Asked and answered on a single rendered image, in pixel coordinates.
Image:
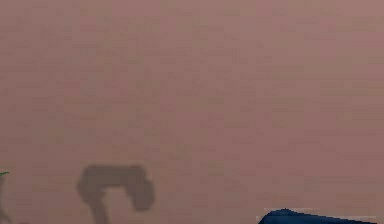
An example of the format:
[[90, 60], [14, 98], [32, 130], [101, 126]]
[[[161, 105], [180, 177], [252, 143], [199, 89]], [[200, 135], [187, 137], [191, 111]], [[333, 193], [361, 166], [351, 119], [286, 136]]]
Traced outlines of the dark blue pillow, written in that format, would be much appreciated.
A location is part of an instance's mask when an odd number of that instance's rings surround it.
[[319, 216], [300, 213], [289, 209], [279, 209], [267, 213], [258, 224], [376, 224], [358, 220]]

